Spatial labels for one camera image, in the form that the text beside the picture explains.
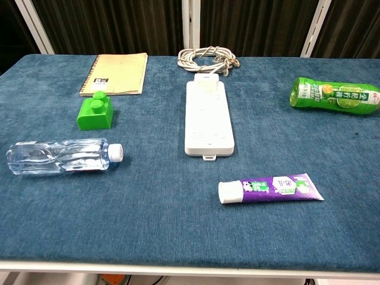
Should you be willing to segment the green drink bottle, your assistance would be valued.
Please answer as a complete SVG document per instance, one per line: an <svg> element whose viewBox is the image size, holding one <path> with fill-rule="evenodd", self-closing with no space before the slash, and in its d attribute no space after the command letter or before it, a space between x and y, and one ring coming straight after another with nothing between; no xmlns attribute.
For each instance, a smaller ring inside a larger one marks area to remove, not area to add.
<svg viewBox="0 0 380 285"><path fill-rule="evenodd" d="M292 107L367 115L380 109L380 88L370 84L298 77L293 83L289 101Z"/></svg>

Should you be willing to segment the white partition frame post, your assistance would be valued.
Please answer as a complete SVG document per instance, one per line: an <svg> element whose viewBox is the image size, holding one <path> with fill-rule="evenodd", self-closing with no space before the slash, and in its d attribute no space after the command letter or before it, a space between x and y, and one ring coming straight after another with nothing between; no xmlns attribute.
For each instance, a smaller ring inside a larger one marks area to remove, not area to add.
<svg viewBox="0 0 380 285"><path fill-rule="evenodd" d="M181 0L183 47L200 48L201 0Z"/></svg>
<svg viewBox="0 0 380 285"><path fill-rule="evenodd" d="M14 0L30 33L39 48L41 54L54 55L55 51L51 45L45 28L39 18L32 0Z"/></svg>
<svg viewBox="0 0 380 285"><path fill-rule="evenodd" d="M300 57L310 58L332 0L318 0Z"/></svg>

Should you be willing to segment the white power strip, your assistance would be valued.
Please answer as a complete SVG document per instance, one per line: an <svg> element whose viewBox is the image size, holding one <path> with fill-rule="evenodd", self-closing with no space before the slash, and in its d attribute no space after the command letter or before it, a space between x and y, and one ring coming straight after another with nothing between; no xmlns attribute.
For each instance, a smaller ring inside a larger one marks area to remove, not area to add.
<svg viewBox="0 0 380 285"><path fill-rule="evenodd" d="M217 77L187 82L184 147L186 155L206 162L231 156L235 150L227 96Z"/></svg>

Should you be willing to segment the purple toothpaste tube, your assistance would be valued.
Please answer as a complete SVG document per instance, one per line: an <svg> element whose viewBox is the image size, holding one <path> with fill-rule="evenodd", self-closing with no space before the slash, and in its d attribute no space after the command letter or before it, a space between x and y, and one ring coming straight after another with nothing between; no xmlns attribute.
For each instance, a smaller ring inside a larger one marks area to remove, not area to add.
<svg viewBox="0 0 380 285"><path fill-rule="evenodd" d="M218 197L222 204L323 200L306 173L220 182Z"/></svg>

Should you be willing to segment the brown spiral notebook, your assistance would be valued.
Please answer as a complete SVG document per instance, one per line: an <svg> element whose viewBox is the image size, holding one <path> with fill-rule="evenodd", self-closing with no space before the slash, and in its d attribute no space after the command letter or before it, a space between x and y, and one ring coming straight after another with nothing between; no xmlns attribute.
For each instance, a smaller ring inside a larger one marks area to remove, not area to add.
<svg viewBox="0 0 380 285"><path fill-rule="evenodd" d="M97 55L80 96L92 96L97 91L109 96L141 94L147 61L146 53Z"/></svg>

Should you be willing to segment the green toy building block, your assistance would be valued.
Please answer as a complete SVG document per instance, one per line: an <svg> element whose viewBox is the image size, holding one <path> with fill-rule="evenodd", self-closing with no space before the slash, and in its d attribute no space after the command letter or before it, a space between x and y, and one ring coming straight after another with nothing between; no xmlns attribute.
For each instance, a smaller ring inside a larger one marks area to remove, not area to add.
<svg viewBox="0 0 380 285"><path fill-rule="evenodd" d="M85 99L77 116L77 125L81 131L111 128L113 104L104 91L97 91L91 98Z"/></svg>

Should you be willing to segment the blue table cloth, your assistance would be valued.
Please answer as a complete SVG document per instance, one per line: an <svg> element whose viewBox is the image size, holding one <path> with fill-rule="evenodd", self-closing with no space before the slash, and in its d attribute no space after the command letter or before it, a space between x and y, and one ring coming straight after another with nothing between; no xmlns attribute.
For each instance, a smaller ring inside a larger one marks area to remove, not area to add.
<svg viewBox="0 0 380 285"><path fill-rule="evenodd" d="M186 84L150 56L143 92L112 99L111 129L80 131L93 55L27 55L0 75L0 260L380 273L380 112L294 109L297 77L380 87L380 59L240 58L223 78L230 157L184 150ZM19 141L105 137L104 172L14 175ZM322 201L222 204L220 182L306 173Z"/></svg>

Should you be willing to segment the brown twine tie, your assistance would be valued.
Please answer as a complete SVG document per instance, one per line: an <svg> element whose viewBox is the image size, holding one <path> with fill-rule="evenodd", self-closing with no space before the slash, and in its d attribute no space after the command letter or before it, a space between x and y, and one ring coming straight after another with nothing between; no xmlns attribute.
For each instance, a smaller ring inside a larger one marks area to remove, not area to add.
<svg viewBox="0 0 380 285"><path fill-rule="evenodd" d="M214 68L211 71L213 74L223 74L226 77L230 69L240 67L239 60L228 48L217 46L214 48L214 55Z"/></svg>

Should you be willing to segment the black pleated curtain panel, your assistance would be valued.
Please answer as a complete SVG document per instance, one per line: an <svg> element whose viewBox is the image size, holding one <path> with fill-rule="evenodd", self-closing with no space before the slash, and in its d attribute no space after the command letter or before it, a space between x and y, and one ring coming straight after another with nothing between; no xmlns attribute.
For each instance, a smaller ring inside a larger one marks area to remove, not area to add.
<svg viewBox="0 0 380 285"><path fill-rule="evenodd" d="M236 56L300 56L318 0L201 0L200 45Z"/></svg>
<svg viewBox="0 0 380 285"><path fill-rule="evenodd" d="M0 0L0 75L25 55L40 53L14 0Z"/></svg>
<svg viewBox="0 0 380 285"><path fill-rule="evenodd" d="M380 0L331 0L311 56L380 59Z"/></svg>
<svg viewBox="0 0 380 285"><path fill-rule="evenodd" d="M56 54L177 55L181 0L32 0Z"/></svg>

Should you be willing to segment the clear plastic water bottle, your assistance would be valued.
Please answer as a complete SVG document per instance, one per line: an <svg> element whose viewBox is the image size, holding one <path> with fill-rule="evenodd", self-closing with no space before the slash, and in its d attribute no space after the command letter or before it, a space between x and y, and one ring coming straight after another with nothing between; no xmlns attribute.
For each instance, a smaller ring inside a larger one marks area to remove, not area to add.
<svg viewBox="0 0 380 285"><path fill-rule="evenodd" d="M26 141L11 145L6 157L15 175L54 175L106 170L124 159L124 150L121 144L110 144L105 138Z"/></svg>

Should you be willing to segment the orange object under table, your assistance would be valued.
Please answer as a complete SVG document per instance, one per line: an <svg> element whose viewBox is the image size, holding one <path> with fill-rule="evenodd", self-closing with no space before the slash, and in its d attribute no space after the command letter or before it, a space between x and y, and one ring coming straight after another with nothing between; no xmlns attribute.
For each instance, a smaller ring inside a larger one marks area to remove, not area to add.
<svg viewBox="0 0 380 285"><path fill-rule="evenodd" d="M121 285L124 282L123 274L101 274L100 279L105 285Z"/></svg>

